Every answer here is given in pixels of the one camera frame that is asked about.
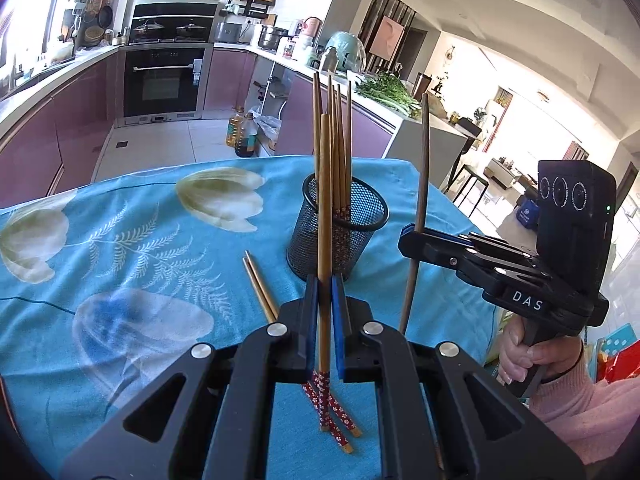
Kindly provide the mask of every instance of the cooking oil bottle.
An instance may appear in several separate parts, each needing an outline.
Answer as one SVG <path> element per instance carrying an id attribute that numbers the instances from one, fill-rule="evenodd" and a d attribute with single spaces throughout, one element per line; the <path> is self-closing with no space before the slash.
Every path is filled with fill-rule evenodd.
<path id="1" fill-rule="evenodd" d="M 242 124 L 240 132 L 236 136 L 236 155 L 242 157 L 254 156 L 258 126 L 255 124 L 254 115 L 249 112 Z"/>
<path id="2" fill-rule="evenodd" d="M 236 113 L 234 113 L 229 119 L 229 124 L 226 127 L 226 145 L 229 147 L 234 147 L 236 145 L 236 137 L 240 131 L 240 124 L 242 120 L 244 120 L 244 108 L 241 106 L 235 108 Z"/>

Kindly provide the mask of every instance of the curved ceiling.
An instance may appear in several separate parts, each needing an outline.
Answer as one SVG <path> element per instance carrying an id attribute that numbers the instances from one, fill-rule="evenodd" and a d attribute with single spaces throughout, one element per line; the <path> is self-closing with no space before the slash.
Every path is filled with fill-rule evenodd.
<path id="1" fill-rule="evenodd" d="M 640 136 L 640 27 L 623 0 L 402 1 L 543 75 L 617 138 Z"/>

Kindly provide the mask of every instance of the pen holder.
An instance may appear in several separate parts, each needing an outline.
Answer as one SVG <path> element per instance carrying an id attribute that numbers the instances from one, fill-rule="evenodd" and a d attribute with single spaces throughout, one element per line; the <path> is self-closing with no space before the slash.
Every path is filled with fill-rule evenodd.
<path id="1" fill-rule="evenodd" d="M 287 263 L 301 280 L 318 274 L 318 192 L 316 177 L 309 175 L 302 185 L 304 197 L 296 226 L 287 247 Z M 347 280 L 371 240 L 373 233 L 389 219 L 385 200 L 359 178 L 351 180 L 351 208 L 334 212 L 332 222 L 332 269 Z"/>

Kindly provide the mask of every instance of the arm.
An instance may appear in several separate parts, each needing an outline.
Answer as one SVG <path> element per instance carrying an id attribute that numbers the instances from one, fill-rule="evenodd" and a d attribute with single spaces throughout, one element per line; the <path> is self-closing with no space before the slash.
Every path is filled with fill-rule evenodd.
<path id="1" fill-rule="evenodd" d="M 524 380 L 533 364 L 549 364 L 546 383 L 529 399 L 531 411 L 584 463 L 612 456 L 640 415 L 640 378 L 593 384 L 579 338 L 556 338 L 528 348 L 520 344 L 521 326 L 517 318 L 505 327 L 500 376 L 505 382 Z"/>

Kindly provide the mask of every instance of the green leafy vegetable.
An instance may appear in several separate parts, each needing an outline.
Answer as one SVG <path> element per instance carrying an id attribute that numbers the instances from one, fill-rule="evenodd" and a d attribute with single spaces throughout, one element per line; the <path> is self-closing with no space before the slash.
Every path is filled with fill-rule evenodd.
<path id="1" fill-rule="evenodd" d="M 420 103 L 409 95 L 402 82 L 393 74 L 381 72 L 356 85 L 356 93 L 379 102 L 401 114 L 419 119 Z"/>

